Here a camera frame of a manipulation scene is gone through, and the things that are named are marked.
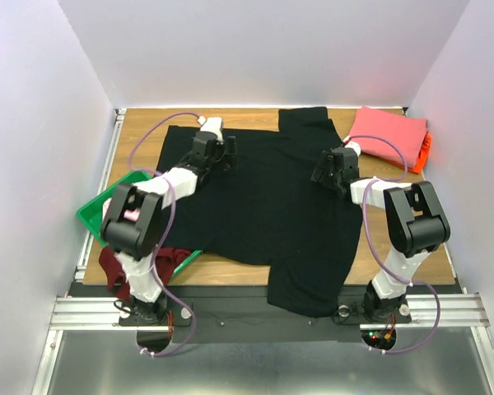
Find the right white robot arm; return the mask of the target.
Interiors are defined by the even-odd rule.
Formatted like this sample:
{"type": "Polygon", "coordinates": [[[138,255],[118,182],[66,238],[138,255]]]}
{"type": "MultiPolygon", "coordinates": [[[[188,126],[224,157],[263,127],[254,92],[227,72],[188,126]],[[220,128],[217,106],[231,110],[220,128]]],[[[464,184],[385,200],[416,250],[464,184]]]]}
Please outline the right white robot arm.
{"type": "Polygon", "coordinates": [[[311,180],[333,190],[338,198],[361,206],[367,242],[371,242],[367,208],[384,210],[391,249],[366,287],[362,311],[370,321],[396,313],[407,316],[406,292],[414,285],[413,276],[431,253],[448,241],[450,224],[430,182],[362,178],[359,155],[358,145],[352,143],[323,151],[311,180]]]}

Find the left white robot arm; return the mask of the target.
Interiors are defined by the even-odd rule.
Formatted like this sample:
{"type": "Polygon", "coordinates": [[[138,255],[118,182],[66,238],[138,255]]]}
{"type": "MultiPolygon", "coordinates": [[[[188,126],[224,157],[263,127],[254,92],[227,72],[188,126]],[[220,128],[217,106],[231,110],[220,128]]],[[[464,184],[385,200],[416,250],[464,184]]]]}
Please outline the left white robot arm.
{"type": "Polygon", "coordinates": [[[234,136],[199,131],[179,164],[142,184],[115,186],[100,236],[114,252],[129,285],[120,308],[150,324],[166,316],[167,299],[156,269],[160,244],[173,225],[176,203],[195,194],[216,168],[237,164],[234,136]]]}

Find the black t shirt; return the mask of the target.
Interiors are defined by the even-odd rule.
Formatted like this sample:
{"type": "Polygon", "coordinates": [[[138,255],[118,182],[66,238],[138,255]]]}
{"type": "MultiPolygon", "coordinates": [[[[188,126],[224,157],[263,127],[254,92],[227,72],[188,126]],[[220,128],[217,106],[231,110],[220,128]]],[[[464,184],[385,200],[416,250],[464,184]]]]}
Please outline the black t shirt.
{"type": "Polygon", "coordinates": [[[176,203],[165,245],[267,265],[269,304],[327,317],[355,259],[362,213],[310,180],[320,154],[342,143],[326,108],[278,116],[275,132],[224,131],[236,138],[237,167],[214,170],[176,203]]]}

